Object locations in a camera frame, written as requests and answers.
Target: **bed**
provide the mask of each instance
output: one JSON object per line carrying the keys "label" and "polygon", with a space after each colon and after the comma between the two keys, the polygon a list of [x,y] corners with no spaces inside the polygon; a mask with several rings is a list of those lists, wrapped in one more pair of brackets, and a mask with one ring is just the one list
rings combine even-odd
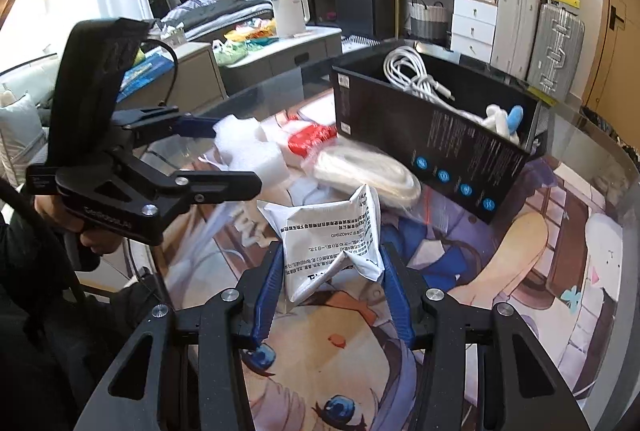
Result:
{"label": "bed", "polygon": [[184,24],[188,41],[224,41],[236,25],[252,18],[273,18],[273,6],[265,0],[188,0],[162,18],[169,26]]}

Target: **glass table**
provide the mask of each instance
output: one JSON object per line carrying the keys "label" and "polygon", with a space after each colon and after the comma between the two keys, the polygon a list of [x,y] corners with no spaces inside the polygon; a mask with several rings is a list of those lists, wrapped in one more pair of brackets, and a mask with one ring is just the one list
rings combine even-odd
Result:
{"label": "glass table", "polygon": [[[477,64],[429,50],[461,65]],[[203,114],[262,121],[329,90],[331,64],[329,59],[270,78]],[[527,164],[491,225],[444,198],[438,199],[444,225],[393,213],[383,214],[382,224],[397,231],[408,265],[448,284],[458,300],[512,303],[591,428],[608,430],[639,388],[639,174],[613,140],[567,106],[552,107],[540,122],[548,132],[546,155]],[[143,159],[166,174],[206,169],[198,157],[211,147],[211,140],[172,137]],[[291,202],[301,180],[292,171],[285,186]],[[430,202],[437,196],[431,192]],[[544,220],[546,236],[522,233],[516,220],[525,216]],[[234,286],[244,270],[260,263],[274,237],[255,201],[194,206],[152,252],[174,304],[187,307]],[[338,428],[329,421],[335,424],[337,415],[344,420],[340,429],[401,431],[422,356],[398,340],[382,287],[350,272],[289,313],[276,313],[263,353],[245,358],[257,429],[333,430]],[[474,354],[469,347],[463,413],[463,429],[469,430],[475,429],[477,402]]]}

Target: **hand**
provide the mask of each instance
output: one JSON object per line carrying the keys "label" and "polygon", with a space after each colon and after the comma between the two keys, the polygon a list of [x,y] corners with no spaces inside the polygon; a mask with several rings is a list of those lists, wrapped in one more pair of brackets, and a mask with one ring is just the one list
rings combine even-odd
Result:
{"label": "hand", "polygon": [[84,221],[69,213],[59,196],[36,196],[33,206],[38,214],[49,223],[72,233],[81,233],[80,243],[85,247],[90,247],[95,254],[115,252],[122,242],[121,236],[104,229],[93,228],[83,231]]}

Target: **white kettle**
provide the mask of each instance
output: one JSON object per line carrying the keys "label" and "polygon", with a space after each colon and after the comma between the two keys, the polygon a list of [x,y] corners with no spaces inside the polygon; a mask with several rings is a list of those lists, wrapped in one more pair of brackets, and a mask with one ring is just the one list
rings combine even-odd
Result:
{"label": "white kettle", "polygon": [[306,30],[309,21],[308,0],[272,0],[278,37],[293,37]]}

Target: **drawer handle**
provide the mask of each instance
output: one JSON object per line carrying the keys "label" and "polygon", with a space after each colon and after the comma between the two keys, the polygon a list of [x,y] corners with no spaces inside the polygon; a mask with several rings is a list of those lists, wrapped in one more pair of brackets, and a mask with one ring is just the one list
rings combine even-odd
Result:
{"label": "drawer handle", "polygon": [[293,58],[293,62],[296,66],[300,66],[302,63],[306,63],[307,61],[309,61],[309,52],[298,54]]}

